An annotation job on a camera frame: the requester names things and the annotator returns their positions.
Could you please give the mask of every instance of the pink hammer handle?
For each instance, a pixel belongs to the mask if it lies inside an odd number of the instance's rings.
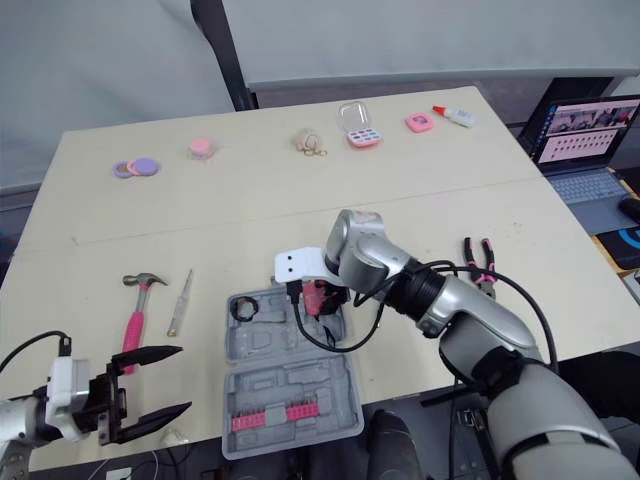
[[[133,312],[127,325],[127,331],[124,334],[124,342],[122,343],[122,351],[128,352],[129,350],[135,350],[140,346],[140,339],[142,338],[142,327],[144,326],[144,313]],[[124,367],[124,374],[131,375],[136,371],[136,365],[129,365]]]

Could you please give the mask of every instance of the plastic tool tray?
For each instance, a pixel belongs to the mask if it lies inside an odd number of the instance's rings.
[[[258,311],[238,321],[231,306],[252,298]],[[326,342],[327,327],[337,344],[345,336],[342,311],[307,315],[304,326]],[[255,306],[244,302],[239,313]],[[351,359],[322,350],[298,331],[284,287],[234,295],[227,301],[227,360],[222,453],[230,460],[358,435],[364,426]]]

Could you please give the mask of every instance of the purple disc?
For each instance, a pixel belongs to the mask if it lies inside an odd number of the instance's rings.
[[[133,168],[135,168],[140,175],[149,176],[158,171],[160,164],[153,158],[143,157],[133,162]]]
[[[129,178],[132,176],[129,170],[127,170],[127,162],[116,163],[111,171],[118,178]]]

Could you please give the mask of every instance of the laptop screen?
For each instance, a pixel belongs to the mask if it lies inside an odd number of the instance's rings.
[[[640,110],[640,97],[613,97],[549,106],[531,157],[543,171],[609,162]]]

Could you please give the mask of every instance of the pliers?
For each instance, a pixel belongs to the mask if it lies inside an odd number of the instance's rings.
[[[482,249],[484,250],[484,255],[487,258],[487,268],[486,270],[490,270],[492,272],[496,271],[496,260],[493,256],[493,247],[491,246],[491,242],[488,238],[482,239]],[[464,239],[464,261],[465,263],[472,268],[478,268],[476,265],[476,261],[473,258],[473,250],[471,250],[471,238],[465,237]],[[486,273],[480,273],[477,271],[471,271],[471,281],[475,283],[478,288],[483,291],[485,294],[490,296],[495,300],[496,291],[493,288],[493,284],[498,280],[493,275],[488,275]]]

